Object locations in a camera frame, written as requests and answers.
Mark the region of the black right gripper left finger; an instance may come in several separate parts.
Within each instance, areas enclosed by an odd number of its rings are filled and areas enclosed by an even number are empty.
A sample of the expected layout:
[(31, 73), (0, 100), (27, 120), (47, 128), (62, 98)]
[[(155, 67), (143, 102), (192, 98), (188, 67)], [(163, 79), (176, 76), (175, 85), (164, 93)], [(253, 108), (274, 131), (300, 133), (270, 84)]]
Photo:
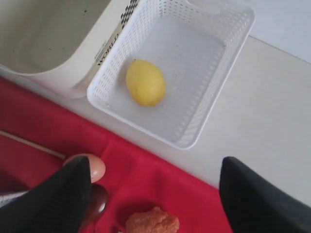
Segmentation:
[(89, 159), (78, 156), (0, 209), (2, 233), (76, 233), (91, 195)]

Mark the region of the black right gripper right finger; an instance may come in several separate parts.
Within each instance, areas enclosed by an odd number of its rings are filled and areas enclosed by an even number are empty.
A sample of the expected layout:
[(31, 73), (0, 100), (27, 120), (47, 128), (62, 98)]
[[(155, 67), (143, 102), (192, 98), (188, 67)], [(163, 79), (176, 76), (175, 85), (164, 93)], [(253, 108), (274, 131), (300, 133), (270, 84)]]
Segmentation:
[(219, 194), (235, 233), (309, 233), (311, 208), (235, 157), (222, 161)]

